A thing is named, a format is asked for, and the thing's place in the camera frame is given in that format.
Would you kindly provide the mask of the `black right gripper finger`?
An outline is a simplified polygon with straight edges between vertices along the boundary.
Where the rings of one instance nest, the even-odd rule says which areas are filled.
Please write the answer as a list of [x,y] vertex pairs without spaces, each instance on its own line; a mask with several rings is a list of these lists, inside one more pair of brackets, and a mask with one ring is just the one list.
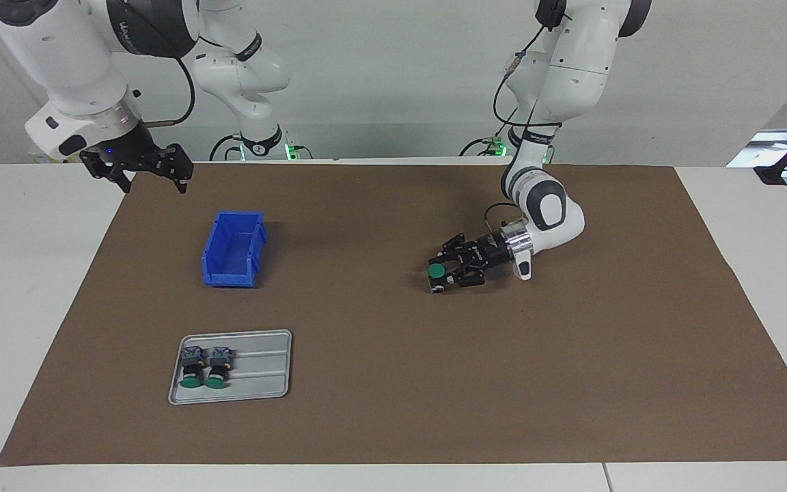
[[169,144],[157,150],[157,175],[172,181],[180,194],[187,193],[193,170],[194,164],[180,144]]
[[81,152],[81,161],[94,180],[107,180],[118,186],[122,192],[131,190],[131,181],[123,174],[121,165],[109,164],[97,152]]

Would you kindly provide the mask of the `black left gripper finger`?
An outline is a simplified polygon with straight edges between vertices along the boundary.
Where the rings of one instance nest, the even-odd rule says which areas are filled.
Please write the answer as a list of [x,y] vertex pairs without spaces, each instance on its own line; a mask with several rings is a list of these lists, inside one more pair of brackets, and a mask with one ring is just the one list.
[[478,241],[468,241],[464,234],[456,234],[441,246],[440,252],[429,259],[429,264],[475,264],[479,262]]
[[483,286],[485,284],[484,272],[479,270],[469,270],[465,266],[460,266],[454,270],[447,270],[446,290],[453,287],[468,288],[473,286]]

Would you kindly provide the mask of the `blue plastic storage bin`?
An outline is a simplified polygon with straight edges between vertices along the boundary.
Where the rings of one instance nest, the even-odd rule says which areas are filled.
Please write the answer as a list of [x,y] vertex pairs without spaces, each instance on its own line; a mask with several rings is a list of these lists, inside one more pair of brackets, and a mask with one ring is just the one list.
[[203,283],[222,288],[256,287],[267,240],[262,212],[217,212],[201,256]]

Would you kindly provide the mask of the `brown table mat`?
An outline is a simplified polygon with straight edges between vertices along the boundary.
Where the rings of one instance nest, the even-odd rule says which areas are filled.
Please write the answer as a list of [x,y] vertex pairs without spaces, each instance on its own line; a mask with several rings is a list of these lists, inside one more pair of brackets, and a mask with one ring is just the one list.
[[[485,231],[499,168],[137,175],[0,465],[787,461],[787,367],[678,172],[550,171],[584,233],[441,294],[427,261]],[[264,214],[254,288],[203,283],[221,210]],[[285,396],[169,403],[185,336],[276,329]]]

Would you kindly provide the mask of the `silver metal tray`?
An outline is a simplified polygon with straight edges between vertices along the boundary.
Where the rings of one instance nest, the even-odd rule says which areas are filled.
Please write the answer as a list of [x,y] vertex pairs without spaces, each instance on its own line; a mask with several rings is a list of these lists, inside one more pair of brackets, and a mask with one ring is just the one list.
[[[209,367],[206,364],[204,384],[195,389],[181,388],[180,349],[200,346],[207,357],[211,348],[232,349],[232,370],[225,389],[205,386]],[[210,404],[238,400],[281,398],[288,392],[292,355],[292,333],[286,329],[190,334],[178,346],[177,364],[173,370],[168,401],[172,405]]]

